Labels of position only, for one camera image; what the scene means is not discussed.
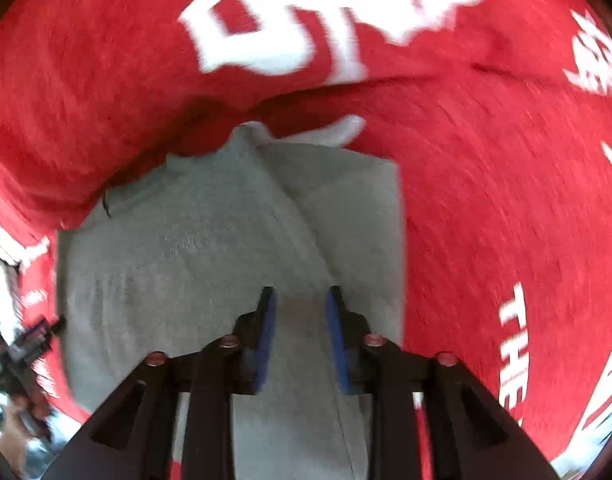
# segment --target person's hand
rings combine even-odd
[[[10,464],[13,473],[20,478],[26,468],[26,445],[32,436],[26,430],[19,413],[28,408],[28,399],[12,396],[4,409],[4,426],[1,429],[0,451]]]

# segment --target folded gray fabric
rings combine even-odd
[[[324,303],[342,285],[374,330],[400,340],[396,168],[339,148],[257,147],[251,128],[211,155],[170,156],[59,234],[68,385],[94,410],[147,353],[198,351],[271,285],[279,301],[268,380],[259,396],[234,399],[237,476],[364,478],[364,419],[358,399],[337,389]]]

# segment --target red fabric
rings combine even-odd
[[[454,351],[497,396],[500,346],[521,332],[499,309],[521,283],[529,383],[512,413],[546,456],[561,452],[612,349],[612,96],[563,73],[576,72],[570,10],[587,4],[482,0],[406,45],[355,20],[366,79],[325,86],[318,13],[296,11],[314,45],[303,69],[206,72],[178,20],[192,1],[16,1],[0,24],[0,223],[24,244],[77,227],[109,183],[167,152],[214,151],[244,120],[288,136],[360,115],[349,148],[401,172],[406,348]],[[238,0],[215,12],[230,32],[260,26]],[[22,282],[49,291],[27,320],[54,314],[52,255]],[[81,420],[58,349],[47,361],[55,405]]]

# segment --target red blanket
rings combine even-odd
[[[366,120],[395,160],[406,348],[454,351],[553,458],[612,406],[612,41],[584,0],[17,0],[0,223],[34,244],[167,152]],[[52,248],[22,281],[54,314]],[[58,348],[40,374],[68,397]]]

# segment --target gray cloth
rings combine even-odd
[[[268,380],[262,394],[234,399],[238,478],[364,478],[364,420],[357,398],[337,390],[324,300],[342,285],[374,330],[400,340],[396,167],[338,148],[257,147],[250,128],[211,155],[170,156],[59,234],[68,385],[94,410],[147,353],[201,349],[271,285]]]

